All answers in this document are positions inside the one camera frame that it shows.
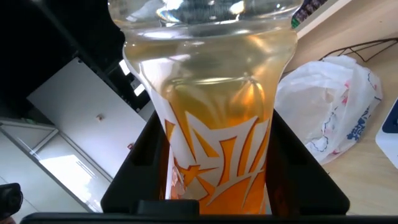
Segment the orange graphic design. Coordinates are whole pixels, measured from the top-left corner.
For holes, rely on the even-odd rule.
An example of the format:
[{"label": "orange graphic design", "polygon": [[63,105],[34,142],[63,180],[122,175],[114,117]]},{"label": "orange graphic design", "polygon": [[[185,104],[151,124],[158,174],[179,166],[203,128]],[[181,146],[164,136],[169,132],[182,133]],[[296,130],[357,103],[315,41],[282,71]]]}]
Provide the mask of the orange graphic design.
[{"label": "orange graphic design", "polygon": [[171,123],[170,121],[165,120],[166,136],[167,136],[167,140],[169,140],[169,141],[172,136],[174,127],[175,127],[175,124]]},{"label": "orange graphic design", "polygon": [[206,155],[208,157],[219,157],[218,153],[204,140],[200,134],[198,134],[195,130],[193,130],[195,136],[198,138],[200,145],[203,147]]},{"label": "orange graphic design", "polygon": [[[253,139],[256,132],[256,127],[261,126],[261,130],[265,130],[265,135],[262,135],[262,139],[259,141],[257,148],[253,148]],[[175,125],[166,120],[166,133],[168,139],[172,137],[172,132],[175,129]],[[175,159],[175,166],[182,175],[182,181],[184,186],[189,190],[195,191],[198,189],[198,185],[203,190],[203,195],[200,197],[193,197],[200,203],[200,212],[205,214],[219,214],[219,213],[250,213],[259,214],[265,213],[266,205],[264,203],[264,183],[265,183],[265,153],[269,138],[269,126],[268,121],[259,123],[259,119],[253,119],[253,122],[248,126],[248,131],[243,134],[239,132],[237,128],[235,131],[237,135],[232,138],[218,141],[221,148],[221,154],[215,150],[211,143],[195,129],[195,124],[191,124],[192,128],[191,137],[195,137],[200,143],[205,155],[208,158],[219,158],[222,159],[220,162],[221,166],[215,165],[212,168],[202,168],[202,164],[192,164],[186,169],[180,167],[178,161]],[[242,146],[236,147],[237,141],[240,138]],[[194,140],[190,139],[192,147],[195,146]],[[197,153],[200,152],[200,148],[195,149]],[[236,164],[238,168],[236,172],[231,171],[233,156],[236,151],[239,151],[239,160]],[[212,184],[211,181],[206,179],[206,174],[210,172],[220,172],[219,181],[216,184]],[[191,195],[185,195],[183,198],[192,198]],[[236,203],[225,203],[225,202],[241,202],[239,205]]]},{"label": "orange graphic design", "polygon": [[218,183],[218,186],[229,181],[229,169],[231,167],[232,148],[235,145],[235,140],[236,137],[220,141],[221,148],[223,149],[224,153],[224,167],[223,167],[223,174],[221,175],[221,179],[220,182]]}]

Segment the black object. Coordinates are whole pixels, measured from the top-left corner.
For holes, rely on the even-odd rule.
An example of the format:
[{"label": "black object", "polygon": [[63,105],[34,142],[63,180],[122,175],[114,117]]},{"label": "black object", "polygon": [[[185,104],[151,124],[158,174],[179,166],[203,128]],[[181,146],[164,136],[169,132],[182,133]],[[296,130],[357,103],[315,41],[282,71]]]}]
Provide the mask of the black object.
[{"label": "black object", "polygon": [[0,185],[0,221],[17,213],[23,199],[19,184]]},{"label": "black object", "polygon": [[382,130],[385,133],[398,133],[398,100],[392,107],[390,114],[383,124]]},{"label": "black object", "polygon": [[[168,154],[169,143],[154,113],[106,191],[104,213],[131,213],[140,200],[162,200]],[[266,172],[274,215],[344,215],[349,209],[347,197],[276,111]]]},{"label": "black object", "polygon": [[200,216],[200,217],[156,217],[132,216],[121,214],[99,213],[36,213],[25,217],[21,224],[66,224],[66,223],[178,223],[178,224],[214,224],[214,223],[308,223],[308,224],[396,224],[398,217],[361,217],[361,216],[303,216],[297,218],[275,218],[265,215],[240,215],[240,216]]}]

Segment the blue print on bag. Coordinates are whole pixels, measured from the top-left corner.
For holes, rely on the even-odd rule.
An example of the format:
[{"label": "blue print on bag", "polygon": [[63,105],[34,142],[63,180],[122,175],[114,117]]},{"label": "blue print on bag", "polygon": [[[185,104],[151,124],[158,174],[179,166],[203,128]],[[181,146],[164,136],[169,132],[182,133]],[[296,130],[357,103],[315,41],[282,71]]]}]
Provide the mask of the blue print on bag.
[{"label": "blue print on bag", "polygon": [[358,120],[357,125],[351,130],[351,132],[347,135],[348,140],[354,139],[355,141],[359,140],[359,137],[361,137],[361,134],[363,130],[365,129],[366,126],[366,121],[368,120],[369,116],[369,107],[366,109],[366,111],[362,114],[360,119]]}]

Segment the white cabinet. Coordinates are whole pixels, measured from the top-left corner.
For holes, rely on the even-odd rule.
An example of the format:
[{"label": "white cabinet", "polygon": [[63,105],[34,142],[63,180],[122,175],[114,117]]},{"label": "white cabinet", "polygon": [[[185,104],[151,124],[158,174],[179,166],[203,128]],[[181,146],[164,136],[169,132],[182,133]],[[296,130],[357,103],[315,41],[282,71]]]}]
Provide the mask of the white cabinet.
[{"label": "white cabinet", "polygon": [[78,58],[28,100],[111,177],[146,122]]}]

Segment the black plastic holder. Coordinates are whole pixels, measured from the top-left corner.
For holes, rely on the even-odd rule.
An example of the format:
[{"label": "black plastic holder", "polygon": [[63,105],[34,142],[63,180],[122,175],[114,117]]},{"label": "black plastic holder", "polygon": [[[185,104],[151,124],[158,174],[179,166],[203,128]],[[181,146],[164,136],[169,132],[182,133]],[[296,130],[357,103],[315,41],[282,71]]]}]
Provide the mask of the black plastic holder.
[{"label": "black plastic holder", "polygon": [[[199,215],[196,201],[170,204],[163,200],[169,148],[154,113],[102,198],[104,213],[188,215],[189,208],[190,215]],[[344,215],[349,209],[346,195],[276,111],[267,153],[266,182],[275,216]]]}]

